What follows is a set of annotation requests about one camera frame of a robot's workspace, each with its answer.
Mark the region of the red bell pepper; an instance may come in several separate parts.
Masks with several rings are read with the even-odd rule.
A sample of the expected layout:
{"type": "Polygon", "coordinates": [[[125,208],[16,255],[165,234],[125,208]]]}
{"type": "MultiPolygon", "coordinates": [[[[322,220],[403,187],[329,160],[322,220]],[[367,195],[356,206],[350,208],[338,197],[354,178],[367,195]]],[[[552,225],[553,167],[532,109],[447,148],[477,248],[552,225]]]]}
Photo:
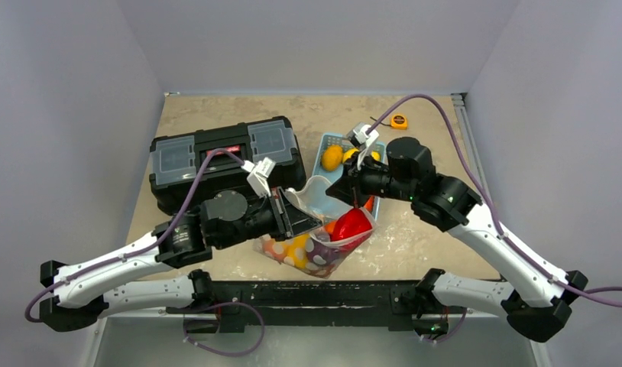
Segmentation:
{"type": "Polygon", "coordinates": [[[350,209],[335,222],[330,239],[332,242],[342,241],[372,228],[370,219],[362,209],[350,209]]]}

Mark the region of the clear zip top bag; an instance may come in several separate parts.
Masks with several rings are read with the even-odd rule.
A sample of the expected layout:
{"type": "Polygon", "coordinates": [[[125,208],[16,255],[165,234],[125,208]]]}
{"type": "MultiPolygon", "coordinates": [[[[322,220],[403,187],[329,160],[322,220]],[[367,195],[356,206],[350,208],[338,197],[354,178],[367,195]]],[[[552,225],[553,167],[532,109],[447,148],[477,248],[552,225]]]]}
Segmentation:
{"type": "Polygon", "coordinates": [[[319,216],[323,226],[292,239],[278,242],[269,236],[253,241],[257,253],[289,265],[316,278],[327,278],[376,229],[375,198],[370,196],[361,209],[326,196],[331,182],[313,176],[302,190],[289,189],[287,198],[319,216]]]}

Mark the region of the purple onion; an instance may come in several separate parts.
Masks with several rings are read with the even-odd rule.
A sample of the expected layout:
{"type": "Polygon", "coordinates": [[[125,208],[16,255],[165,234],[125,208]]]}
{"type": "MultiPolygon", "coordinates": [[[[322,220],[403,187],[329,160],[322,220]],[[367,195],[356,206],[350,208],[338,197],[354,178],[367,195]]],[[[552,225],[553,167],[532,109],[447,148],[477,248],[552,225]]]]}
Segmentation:
{"type": "Polygon", "coordinates": [[[309,261],[316,265],[330,265],[341,258],[337,248],[328,247],[313,239],[306,244],[306,256],[309,261]]]}

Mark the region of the light blue plastic basket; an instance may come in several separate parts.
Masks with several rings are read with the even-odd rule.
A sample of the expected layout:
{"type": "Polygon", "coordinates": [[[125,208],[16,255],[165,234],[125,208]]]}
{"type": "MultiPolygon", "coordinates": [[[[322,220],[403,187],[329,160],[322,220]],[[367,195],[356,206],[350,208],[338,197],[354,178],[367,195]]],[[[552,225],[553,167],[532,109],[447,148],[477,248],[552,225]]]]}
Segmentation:
{"type": "MultiPolygon", "coordinates": [[[[346,152],[347,150],[353,148],[353,146],[351,145],[351,142],[349,142],[348,139],[344,138],[343,135],[340,135],[337,133],[325,133],[320,138],[319,146],[316,152],[315,162],[313,165],[313,169],[311,170],[310,176],[324,177],[329,182],[329,186],[335,183],[342,175],[342,164],[340,164],[339,167],[333,171],[325,170],[321,164],[322,155],[324,154],[325,150],[333,145],[340,146],[343,152],[346,152]]],[[[380,141],[376,143],[375,148],[373,149],[374,152],[377,152],[381,156],[382,163],[386,163],[386,158],[385,158],[386,150],[387,150],[386,144],[380,141]]],[[[335,209],[329,209],[329,206],[327,206],[328,204],[325,205],[327,206],[326,211],[328,212],[330,211],[337,212],[338,208],[347,209],[347,205],[339,200],[336,200],[330,196],[328,196],[327,200],[333,200],[331,205],[335,206],[335,209]]],[[[373,207],[371,211],[371,214],[374,217],[374,219],[378,219],[379,209],[380,209],[380,200],[374,199],[373,207]]]]}

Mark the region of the yellow bell pepper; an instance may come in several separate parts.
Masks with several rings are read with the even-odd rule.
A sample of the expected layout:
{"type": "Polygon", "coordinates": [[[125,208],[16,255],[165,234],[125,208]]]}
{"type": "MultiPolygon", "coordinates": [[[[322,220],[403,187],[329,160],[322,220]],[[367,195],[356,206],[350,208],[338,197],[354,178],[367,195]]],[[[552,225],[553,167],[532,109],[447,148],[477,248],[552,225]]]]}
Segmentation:
{"type": "Polygon", "coordinates": [[[306,254],[306,245],[309,234],[299,235],[292,239],[285,248],[283,263],[300,270],[307,269],[309,260],[306,254]]]}

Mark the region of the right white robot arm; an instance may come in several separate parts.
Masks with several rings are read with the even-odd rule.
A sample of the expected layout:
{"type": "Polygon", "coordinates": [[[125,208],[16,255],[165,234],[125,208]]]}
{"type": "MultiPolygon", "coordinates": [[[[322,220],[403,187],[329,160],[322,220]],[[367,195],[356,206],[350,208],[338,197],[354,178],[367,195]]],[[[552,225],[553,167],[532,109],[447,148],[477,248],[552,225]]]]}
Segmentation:
{"type": "Polygon", "coordinates": [[[485,281],[433,268],[408,297],[418,314],[465,307],[504,317],[521,336],[544,343],[567,324],[572,303],[587,286],[580,271],[564,271],[511,239],[494,224],[481,196],[463,180],[439,173],[431,151],[415,138],[394,139],[386,163],[354,155],[326,192],[351,206],[372,196],[408,202],[415,216],[473,249],[500,275],[485,281]]]}

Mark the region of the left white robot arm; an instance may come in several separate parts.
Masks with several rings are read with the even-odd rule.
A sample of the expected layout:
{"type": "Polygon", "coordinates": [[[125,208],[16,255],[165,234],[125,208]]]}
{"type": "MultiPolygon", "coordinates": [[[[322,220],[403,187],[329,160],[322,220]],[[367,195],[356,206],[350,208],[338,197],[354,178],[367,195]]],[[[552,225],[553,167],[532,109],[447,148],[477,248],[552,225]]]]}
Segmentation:
{"type": "Polygon", "coordinates": [[[70,332],[130,310],[204,313],[218,301],[209,273],[162,281],[147,276],[208,261],[215,250],[251,239],[283,241],[322,224],[322,215],[290,190],[278,187],[263,198],[222,191],[114,252],[76,265],[43,263],[40,281],[50,296],[40,302],[38,319],[52,330],[70,332]]]}

